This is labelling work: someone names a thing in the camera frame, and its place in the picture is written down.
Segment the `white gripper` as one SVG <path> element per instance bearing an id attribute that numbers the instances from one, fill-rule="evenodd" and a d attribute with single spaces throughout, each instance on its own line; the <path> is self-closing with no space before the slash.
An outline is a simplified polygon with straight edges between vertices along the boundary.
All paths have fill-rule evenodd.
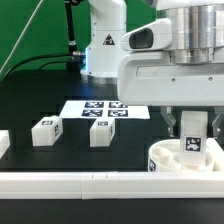
<path id="1" fill-rule="evenodd" d="M 199 65 L 172 64 L 166 52 L 127 54 L 118 69 L 117 91 L 125 105 L 162 106 L 161 115 L 171 137 L 180 123 L 171 106 L 224 106 L 224 57 Z M 215 107 L 208 136 L 217 137 L 224 107 Z"/>

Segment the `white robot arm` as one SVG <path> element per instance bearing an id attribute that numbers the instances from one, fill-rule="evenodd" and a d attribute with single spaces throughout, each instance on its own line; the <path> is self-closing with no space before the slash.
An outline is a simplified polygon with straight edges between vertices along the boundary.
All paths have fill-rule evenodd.
<path id="1" fill-rule="evenodd" d="M 213 107 L 224 121 L 224 0 L 144 0 L 155 21 L 126 30 L 124 0 L 88 0 L 91 42 L 82 78 L 115 83 L 126 105 L 159 106 L 172 135 L 174 106 Z"/>

